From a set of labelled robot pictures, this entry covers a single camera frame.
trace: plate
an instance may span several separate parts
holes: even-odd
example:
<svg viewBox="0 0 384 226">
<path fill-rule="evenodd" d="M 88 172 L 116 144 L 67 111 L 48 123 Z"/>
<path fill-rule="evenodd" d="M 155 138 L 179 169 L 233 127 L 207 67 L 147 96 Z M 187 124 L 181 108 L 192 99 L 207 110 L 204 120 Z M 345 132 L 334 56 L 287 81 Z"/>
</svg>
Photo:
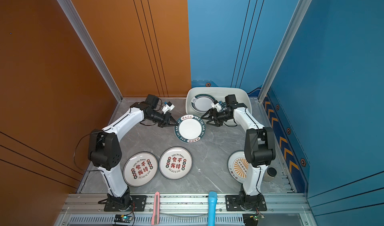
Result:
<svg viewBox="0 0 384 226">
<path fill-rule="evenodd" d="M 215 98 L 209 94 L 199 94 L 191 99 L 191 106 L 197 113 L 206 113 L 212 108 L 211 103 L 215 101 Z"/>
<path fill-rule="evenodd" d="M 245 159 L 244 151 L 232 153 L 228 159 L 228 170 L 234 179 L 239 183 L 244 183 L 248 171 L 248 162 Z"/>
<path fill-rule="evenodd" d="M 172 180 L 181 179 L 192 168 L 192 156 L 184 148 L 170 148 L 161 156 L 159 165 L 164 177 Z"/>
<path fill-rule="evenodd" d="M 175 134 L 185 143 L 199 141 L 205 133 L 204 121 L 196 115 L 187 114 L 177 120 Z"/>
<path fill-rule="evenodd" d="M 124 180 L 132 187 L 149 183 L 157 173 L 157 160 L 151 153 L 138 153 L 132 156 L 124 166 Z"/>
</svg>

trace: black line on wall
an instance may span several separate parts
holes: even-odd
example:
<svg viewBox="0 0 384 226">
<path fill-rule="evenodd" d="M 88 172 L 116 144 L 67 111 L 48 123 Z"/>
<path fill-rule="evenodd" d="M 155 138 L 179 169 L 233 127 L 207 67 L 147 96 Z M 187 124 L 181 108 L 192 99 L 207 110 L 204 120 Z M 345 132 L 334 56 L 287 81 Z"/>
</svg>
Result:
<svg viewBox="0 0 384 226">
<path fill-rule="evenodd" d="M 243 33 L 244 33 L 244 28 L 245 28 L 245 22 L 247 21 L 247 15 L 248 15 L 248 9 L 249 9 L 249 4 L 250 4 L 250 3 L 251 3 L 251 0 L 249 0 L 249 2 L 248 2 L 247 13 L 245 14 L 244 25 L 243 25 L 243 31 L 241 32 L 241 38 L 240 38 L 239 49 L 238 49 L 238 51 L 237 51 L 237 56 L 236 56 L 235 68 L 233 69 L 233 76 L 232 76 L 232 81 L 231 81 L 231 87 L 232 87 L 232 84 L 233 84 L 233 78 L 234 78 L 234 76 L 235 76 L 237 59 L 238 59 L 238 57 L 239 57 L 241 41 L 243 40 Z"/>
<path fill-rule="evenodd" d="M 164 74 L 163 63 L 162 63 L 162 61 L 161 61 L 161 55 L 160 55 L 159 44 L 157 43 L 157 36 L 156 36 L 155 24 L 153 23 L 152 12 L 151 12 L 151 6 L 149 5 L 149 0 L 147 0 L 147 2 L 148 2 L 148 7 L 149 7 L 149 13 L 151 14 L 151 20 L 152 20 L 153 32 L 155 33 L 155 40 L 156 40 L 157 50 L 158 50 L 158 52 L 159 52 L 160 65 L 161 65 L 161 70 L 163 71 L 164 83 L 165 83 L 165 85 L 166 85 L 167 96 L 169 96 L 169 94 L 168 94 L 168 87 L 167 87 L 167 81 L 166 81 L 166 75 Z"/>
<path fill-rule="evenodd" d="M 26 170 L 26 171 L 29 171 L 29 172 L 31 172 L 31 173 L 35 173 L 35 174 L 37 174 L 37 175 L 43 176 L 43 177 L 45 177 L 45 178 L 48 178 L 48 179 L 50 179 L 50 180 L 56 181 L 56 182 L 58 182 L 58 183 L 61 183 L 61 184 L 64 184 L 64 185 L 70 186 L 71 188 L 77 189 L 77 188 L 75 188 L 74 186 L 71 186 L 71 185 L 68 185 L 68 184 L 66 184 L 66 183 L 63 183 L 63 182 L 57 181 L 57 180 L 55 180 L 55 179 L 53 179 L 53 178 L 50 178 L 50 177 L 44 176 L 44 175 L 42 175 L 42 174 L 36 173 L 36 172 L 34 172 L 34 171 L 31 171 L 31 170 L 29 170 L 29 169 L 26 169 L 26 168 L 23 168 L 23 167 L 21 167 L 21 166 L 18 166 L 18 165 L 16 165 L 16 164 L 13 164 L 13 163 L 10 163 L 10 162 L 8 162 L 8 161 L 5 161 L 5 160 L 3 160 L 3 159 L 1 159 L 1 158 L 0 158 L 0 160 L 1 160 L 1 161 L 3 161 L 3 162 L 9 163 L 9 164 L 11 164 L 11 165 L 13 165 L 13 166 L 16 166 L 16 167 L 22 168 L 22 169 L 24 169 L 24 170 Z"/>
<path fill-rule="evenodd" d="M 253 14 L 252 14 L 252 19 L 251 19 L 251 24 L 249 25 L 248 36 L 247 36 L 247 40 L 245 41 L 245 47 L 244 47 L 244 51 L 243 51 L 243 56 L 242 56 L 242 58 L 241 58 L 241 63 L 240 63 L 240 68 L 239 68 L 239 73 L 237 74 L 237 79 L 236 79 L 235 88 L 237 87 L 237 81 L 238 81 L 238 79 L 239 79 L 240 70 L 241 70 L 241 65 L 242 65 L 242 63 L 243 63 L 243 59 L 244 59 L 245 49 L 247 48 L 247 43 L 248 43 L 248 38 L 249 38 L 249 32 L 251 31 L 252 22 L 253 22 L 253 16 L 255 15 L 255 10 L 256 10 L 256 6 L 257 6 L 257 1 L 258 1 L 258 0 L 256 0 L 255 8 L 253 9 Z"/>
<path fill-rule="evenodd" d="M 333 189 L 331 189 L 331 190 L 327 190 L 327 191 L 325 191 L 325 192 L 322 192 L 322 193 L 319 193 L 319 194 L 316 194 L 316 195 L 310 196 L 310 197 L 308 197 L 308 198 L 313 198 L 313 197 L 316 197 L 316 196 L 318 196 L 318 195 L 322 195 L 322 194 L 324 194 L 324 193 L 327 193 L 327 192 L 329 192 L 329 191 L 332 191 L 332 190 L 335 190 L 335 189 L 338 189 L 338 188 L 341 188 L 341 187 L 344 187 L 344 186 L 350 185 L 350 184 L 352 184 L 352 183 L 356 183 L 356 182 L 358 182 L 358 181 L 361 181 L 361 180 L 364 180 L 364 179 L 370 178 L 370 177 L 372 177 L 372 176 L 375 176 L 375 175 L 378 175 L 378 174 L 381 174 L 381 173 L 384 173 L 384 171 L 381 171 L 381 172 L 378 172 L 378 173 L 375 173 L 375 174 L 369 175 L 369 176 L 367 176 L 367 177 L 361 178 L 361 179 L 359 179 L 359 180 L 355 180 L 355 181 L 353 181 L 353 182 L 350 182 L 350 183 L 347 183 L 347 184 L 344 184 L 344 185 L 338 186 L 338 187 L 336 187 L 336 188 L 333 188 Z"/>
<path fill-rule="evenodd" d="M 141 7 L 142 7 L 142 9 L 143 9 L 143 13 L 144 13 L 145 23 L 146 23 L 146 25 L 147 25 L 149 41 L 151 42 L 151 46 L 152 46 L 153 57 L 155 58 L 155 63 L 156 63 L 156 68 L 157 68 L 157 74 L 159 75 L 159 79 L 160 79 L 161 90 L 163 91 L 163 96 L 165 96 L 165 94 L 164 94 L 164 89 L 163 89 L 163 84 L 161 83 L 161 77 L 160 77 L 159 66 L 157 65 L 157 60 L 156 60 L 155 50 L 153 49 L 153 44 L 152 44 L 151 34 L 149 33 L 149 27 L 148 27 L 147 17 L 145 16 L 145 11 L 144 11 L 144 6 L 143 6 L 143 1 L 140 0 L 140 2 L 141 2 Z"/>
<path fill-rule="evenodd" d="M 330 212 L 330 213 L 323 213 L 323 214 L 318 214 L 318 215 L 314 215 L 314 216 L 316 217 L 316 216 L 321 216 L 321 215 L 326 215 L 326 214 L 340 213 L 340 212 L 345 212 L 345 211 L 349 211 L 349 210 L 353 210 L 353 209 L 368 208 L 368 207 L 382 205 L 382 204 L 384 204 L 384 203 L 377 203 L 377 204 L 371 204 L 371 205 L 361 206 L 361 207 L 357 207 L 357 208 L 344 209 L 344 210 L 340 210 L 340 211 L 335 211 L 335 212 Z"/>
<path fill-rule="evenodd" d="M 29 147 L 29 146 L 26 145 L 25 143 L 22 143 L 22 142 L 20 142 L 19 140 L 17 140 L 17 139 L 15 139 L 15 138 L 13 138 L 13 137 L 11 137 L 11 136 L 9 136 L 9 135 L 7 135 L 7 134 L 1 132 L 1 131 L 0 131 L 0 133 L 2 133 L 3 135 L 5 135 L 5 136 L 7 136 L 7 137 L 9 137 L 9 138 L 11 138 L 11 139 L 13 139 L 13 140 L 15 140 L 15 141 L 18 142 L 18 143 L 21 143 L 22 145 L 26 146 L 27 148 L 32 149 L 33 151 L 38 152 L 38 153 L 40 153 L 41 155 L 46 156 L 47 158 L 49 158 L 49 159 L 51 159 L 51 160 L 53 160 L 53 161 L 55 161 L 55 162 L 61 164 L 62 166 L 67 167 L 67 168 L 69 168 L 69 169 L 75 171 L 76 173 L 78 173 L 78 174 L 80 174 L 80 175 L 83 175 L 82 173 L 79 173 L 78 171 L 76 171 L 76 170 L 74 170 L 74 169 L 72 169 L 72 168 L 70 168 L 70 167 L 68 167 L 68 166 L 66 166 L 66 165 L 64 165 L 64 164 L 62 164 L 61 162 L 59 162 L 59 161 L 57 161 L 57 160 L 51 158 L 50 156 L 47 156 L 47 155 L 45 155 L 44 153 L 41 153 L 41 152 L 37 151 L 36 149 L 34 149 L 34 148 L 32 148 L 32 147 Z"/>
<path fill-rule="evenodd" d="M 27 156 L 25 156 L 25 155 L 22 155 L 21 153 L 18 153 L 18 152 L 16 152 L 16 151 L 13 151 L 12 149 L 9 149 L 9 148 L 7 148 L 7 147 L 5 147 L 5 146 L 3 146 L 3 145 L 0 145 L 0 147 L 3 147 L 3 148 L 5 148 L 5 149 L 8 149 L 8 150 L 11 151 L 11 152 L 17 153 L 17 154 L 20 155 L 20 156 L 23 156 L 23 157 L 25 157 L 25 158 L 27 158 L 27 159 L 29 159 L 29 160 L 32 160 L 32 161 L 34 161 L 34 162 L 36 162 L 36 163 L 38 163 L 38 164 L 40 164 L 40 165 L 42 165 L 42 166 L 45 166 L 45 167 L 47 167 L 47 168 L 50 168 L 50 169 L 52 169 L 53 171 L 56 171 L 56 172 L 58 172 L 58 173 L 61 173 L 61 174 L 65 175 L 65 176 L 67 176 L 67 177 L 73 178 L 73 177 L 71 177 L 71 176 L 69 176 L 69 175 L 66 175 L 65 173 L 62 173 L 62 172 L 60 172 L 60 171 L 57 171 L 56 169 L 53 169 L 53 168 L 51 168 L 51 167 L 49 167 L 49 166 L 46 166 L 45 164 L 42 164 L 42 163 L 40 163 L 40 162 L 38 162 L 38 161 L 36 161 L 36 160 L 33 160 L 33 159 L 31 159 L 31 158 L 29 158 L 29 157 L 27 157 Z"/>
<path fill-rule="evenodd" d="M 257 25 L 259 24 L 260 15 L 262 14 L 262 9 L 263 9 L 263 5 L 264 5 L 264 1 L 265 1 L 265 0 L 263 0 L 262 7 L 260 8 L 259 18 L 257 19 L 255 32 L 253 33 L 251 46 L 249 47 L 248 57 L 247 57 L 247 61 L 245 62 L 244 71 L 243 71 L 243 75 L 242 75 L 242 77 L 241 77 L 241 81 L 240 81 L 239 88 L 241 87 L 241 83 L 243 82 L 243 77 L 244 77 L 244 73 L 245 73 L 245 68 L 247 67 L 247 62 L 248 62 L 249 54 L 250 54 L 250 52 L 251 52 L 251 48 L 252 48 L 252 44 L 253 44 L 253 40 L 255 39 L 256 29 L 257 29 Z"/>
<path fill-rule="evenodd" d="M 157 92 L 159 93 L 159 96 L 160 96 L 159 86 L 157 85 L 157 80 L 156 80 L 156 77 L 155 77 L 155 71 L 153 70 L 151 57 L 149 56 L 149 51 L 148 51 L 147 43 L 146 43 L 146 41 L 145 41 L 143 28 L 141 27 L 141 22 L 140 22 L 140 18 L 139 18 L 139 13 L 137 12 L 137 8 L 136 8 L 135 0 L 133 0 L 133 4 L 135 5 L 136 14 L 137 14 L 137 19 L 139 20 L 139 24 L 140 24 L 140 28 L 141 28 L 141 33 L 143 34 L 143 39 L 144 39 L 145 47 L 146 47 L 146 49 L 147 49 L 147 54 L 148 54 L 149 62 L 151 63 L 152 73 L 153 73 L 153 77 L 155 78 L 155 83 L 156 83 L 156 87 L 157 87 Z"/>
<path fill-rule="evenodd" d="M 333 203 L 333 202 L 336 202 L 336 201 L 339 201 L 339 200 L 344 200 L 344 199 L 347 199 L 347 198 L 352 198 L 354 196 L 363 195 L 363 194 L 366 194 L 366 193 L 371 193 L 371 192 L 374 192 L 374 191 L 377 191 L 377 190 L 382 190 L 382 189 L 384 189 L 384 187 L 378 188 L 378 189 L 375 189 L 375 190 L 370 190 L 370 191 L 367 191 L 367 192 L 364 192 L 364 193 L 358 193 L 356 195 L 351 195 L 351 196 L 348 196 L 348 197 L 345 197 L 345 198 L 341 198 L 341 199 L 338 199 L 338 200 L 333 200 L 333 201 L 330 201 L 330 202 L 318 204 L 318 205 L 315 205 L 315 206 L 311 206 L 311 208 L 317 207 L 317 206 L 320 206 L 320 205 L 324 205 L 324 204 L 327 204 L 327 203 Z"/>
</svg>

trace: plate with orange sunburst design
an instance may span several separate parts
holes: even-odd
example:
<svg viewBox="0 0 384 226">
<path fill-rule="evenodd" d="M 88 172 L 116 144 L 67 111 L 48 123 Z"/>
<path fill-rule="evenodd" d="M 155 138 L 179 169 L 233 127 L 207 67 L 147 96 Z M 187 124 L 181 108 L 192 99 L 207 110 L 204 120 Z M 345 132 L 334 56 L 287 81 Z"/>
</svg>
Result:
<svg viewBox="0 0 384 226">
<path fill-rule="evenodd" d="M 244 151 L 232 153 L 228 159 L 228 170 L 232 177 L 239 183 L 245 181 L 248 171 L 248 162 L 245 159 Z"/>
</svg>

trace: plate with red chinese characters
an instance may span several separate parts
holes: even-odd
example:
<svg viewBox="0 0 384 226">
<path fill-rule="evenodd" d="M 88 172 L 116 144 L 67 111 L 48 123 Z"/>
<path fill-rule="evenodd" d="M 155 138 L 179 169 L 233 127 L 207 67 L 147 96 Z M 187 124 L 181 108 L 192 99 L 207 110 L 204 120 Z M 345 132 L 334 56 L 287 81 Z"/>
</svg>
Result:
<svg viewBox="0 0 384 226">
<path fill-rule="evenodd" d="M 228 170 L 234 179 L 239 183 L 244 183 L 248 171 L 248 162 L 245 159 L 244 151 L 232 153 L 228 159 Z"/>
<path fill-rule="evenodd" d="M 159 167 L 164 177 L 172 180 L 181 179 L 192 168 L 192 156 L 184 148 L 170 148 L 161 156 Z"/>
<path fill-rule="evenodd" d="M 177 120 L 176 137 L 185 143 L 199 141 L 205 133 L 204 121 L 196 115 L 187 114 Z"/>
<path fill-rule="evenodd" d="M 157 173 L 157 159 L 151 153 L 138 153 L 124 166 L 124 180 L 132 187 L 149 183 Z"/>
</svg>

